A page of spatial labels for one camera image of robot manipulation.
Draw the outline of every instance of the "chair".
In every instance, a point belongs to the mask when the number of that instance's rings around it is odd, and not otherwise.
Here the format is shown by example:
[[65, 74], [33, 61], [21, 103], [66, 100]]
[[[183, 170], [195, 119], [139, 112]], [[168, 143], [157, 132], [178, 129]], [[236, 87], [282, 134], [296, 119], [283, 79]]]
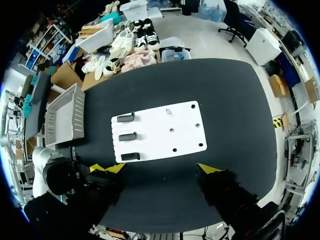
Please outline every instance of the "chair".
[[224, 23], [228, 25], [228, 28], [219, 28], [218, 32], [226, 31], [232, 33], [233, 36], [231, 40], [229, 40], [229, 43], [232, 43], [237, 36], [244, 43], [244, 47], [246, 47], [247, 43], [245, 38], [250, 40], [256, 29], [244, 22], [243, 18], [246, 18], [247, 16], [240, 13], [238, 4], [231, 0], [223, 1], [226, 8]]

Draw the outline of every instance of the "cable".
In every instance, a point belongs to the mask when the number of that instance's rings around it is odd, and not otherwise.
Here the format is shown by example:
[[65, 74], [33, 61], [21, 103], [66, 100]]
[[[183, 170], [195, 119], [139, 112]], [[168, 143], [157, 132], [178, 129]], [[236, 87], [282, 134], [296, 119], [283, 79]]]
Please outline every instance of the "cable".
[[228, 235], [228, 232], [229, 232], [229, 227], [227, 226], [227, 227], [225, 227], [225, 222], [223, 222], [222, 223], [223, 224], [223, 228], [224, 228], [224, 230], [225, 230], [225, 234], [226, 234], [226, 236], [228, 237], [228, 239], [230, 239], [230, 237], [229, 237], [229, 235]]
[[31, 145], [31, 147], [35, 148], [35, 146], [33, 146], [32, 143], [31, 143], [29, 140], [27, 140], [27, 141], [29, 142], [29, 144]]
[[[186, 234], [186, 235], [183, 235], [183, 236], [199, 236], [199, 237], [202, 237], [202, 235], [199, 235], [199, 234]], [[211, 237], [208, 237], [208, 236], [205, 236], [205, 238], [209, 239], [209, 240], [213, 240]]]

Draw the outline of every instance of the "shoe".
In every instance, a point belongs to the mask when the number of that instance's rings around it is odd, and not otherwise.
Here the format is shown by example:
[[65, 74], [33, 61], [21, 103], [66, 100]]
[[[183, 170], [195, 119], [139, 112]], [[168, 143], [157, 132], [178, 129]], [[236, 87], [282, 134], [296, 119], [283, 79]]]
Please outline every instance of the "shoe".
[[126, 24], [122, 21], [119, 22], [119, 24], [114, 25], [113, 27], [113, 38], [115, 39], [119, 33], [121, 33], [123, 30], [125, 30]]
[[82, 72], [85, 74], [93, 73], [96, 70], [98, 59], [98, 56], [93, 54], [91, 59], [87, 61], [81, 68]]
[[147, 41], [146, 41], [146, 34], [145, 31], [140, 30], [136, 35], [135, 35], [135, 40], [134, 40], [134, 51], [142, 51], [147, 49]]
[[119, 33], [119, 35], [115, 38], [113, 43], [111, 43], [111, 48], [109, 49], [110, 53], [115, 52], [118, 49], [125, 49], [127, 51], [126, 55], [129, 55], [134, 49], [134, 39], [135, 35], [128, 30], [123, 30]]
[[120, 2], [117, 1], [113, 1], [111, 4], [108, 4], [105, 6], [105, 10], [104, 10], [104, 14], [108, 15], [112, 12], [116, 12], [118, 10], [118, 5], [120, 4]]
[[157, 33], [153, 31], [146, 31], [145, 38], [147, 43], [147, 48], [149, 50], [157, 51], [160, 48], [160, 41]]
[[142, 50], [126, 56], [123, 59], [124, 66], [121, 68], [121, 72], [125, 73], [133, 69], [156, 64], [155, 55], [155, 52], [152, 50]]
[[135, 20], [133, 22], [133, 30], [132, 30], [132, 32], [134, 34], [136, 34], [137, 32], [139, 32], [142, 29], [143, 25], [144, 25], [144, 22], [142, 20]]
[[135, 24], [131, 19], [128, 19], [127, 21], [125, 21], [124, 26], [125, 26], [125, 29], [127, 29], [130, 32], [132, 32], [133, 29], [135, 28]]
[[146, 18], [144, 21], [143, 21], [143, 27], [142, 27], [142, 29], [144, 29], [144, 30], [152, 30], [152, 31], [154, 31], [155, 30], [155, 28], [154, 28], [154, 25], [153, 25], [153, 23], [152, 23], [152, 21], [150, 20], [150, 18]]
[[120, 49], [124, 42], [124, 39], [127, 38], [128, 34], [129, 32], [127, 30], [123, 30], [122, 32], [120, 32], [118, 36], [116, 36], [114, 41], [111, 43], [111, 48], [109, 49], [109, 52], [113, 53], [116, 50]]
[[121, 45], [121, 47], [126, 50], [126, 56], [131, 54], [132, 51], [134, 50], [134, 40], [135, 40], [134, 33], [132, 31], [129, 31]]
[[96, 63], [95, 71], [94, 71], [94, 79], [99, 80], [102, 76], [103, 70], [107, 65], [106, 56], [101, 55]]
[[126, 52], [127, 51], [124, 48], [120, 48], [111, 53], [106, 67], [104, 67], [102, 71], [104, 76], [111, 77], [120, 71]]

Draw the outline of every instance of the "black sneaker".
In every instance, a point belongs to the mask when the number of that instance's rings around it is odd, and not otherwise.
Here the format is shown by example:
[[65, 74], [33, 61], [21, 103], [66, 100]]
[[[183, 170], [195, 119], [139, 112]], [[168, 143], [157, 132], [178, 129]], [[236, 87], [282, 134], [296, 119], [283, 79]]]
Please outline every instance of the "black sneaker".
[[132, 32], [134, 34], [136, 34], [137, 32], [139, 32], [142, 29], [143, 25], [144, 25], [144, 22], [142, 20], [135, 20], [133, 22], [134, 27], [132, 29]]
[[134, 40], [134, 51], [139, 52], [147, 49], [146, 33], [143, 30], [138, 31]]
[[149, 19], [149, 18], [146, 18], [144, 21], [143, 21], [143, 27], [142, 27], [144, 30], [149, 30], [149, 31], [154, 31], [155, 28], [154, 28], [154, 25], [152, 23], [152, 21]]
[[147, 48], [149, 50], [157, 51], [160, 48], [160, 41], [156, 31], [146, 31], [145, 38], [147, 42]]

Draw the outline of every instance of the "yellow tape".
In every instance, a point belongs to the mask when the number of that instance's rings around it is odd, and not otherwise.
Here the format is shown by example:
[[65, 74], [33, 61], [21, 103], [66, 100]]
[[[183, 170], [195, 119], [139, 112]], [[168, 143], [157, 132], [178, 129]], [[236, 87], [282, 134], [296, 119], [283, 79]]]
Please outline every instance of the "yellow tape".
[[272, 120], [273, 121], [273, 126], [275, 129], [282, 127], [284, 125], [282, 121], [282, 117], [278, 117]]
[[117, 174], [124, 166], [125, 166], [125, 163], [120, 163], [120, 164], [117, 164], [117, 165], [114, 165], [114, 166], [111, 166], [108, 168], [103, 168], [103, 167], [99, 166], [99, 164], [96, 163], [95, 165], [92, 165], [90, 167], [90, 173], [92, 173], [94, 170], [99, 170], [99, 171], [103, 171], [103, 172], [109, 171], [109, 172]]
[[212, 174], [214, 172], [221, 172], [223, 170], [221, 169], [218, 169], [218, 168], [215, 168], [215, 167], [212, 167], [212, 166], [208, 166], [208, 165], [204, 165], [202, 163], [197, 163], [198, 166], [200, 168], [202, 168], [202, 170], [206, 173], [206, 174]]

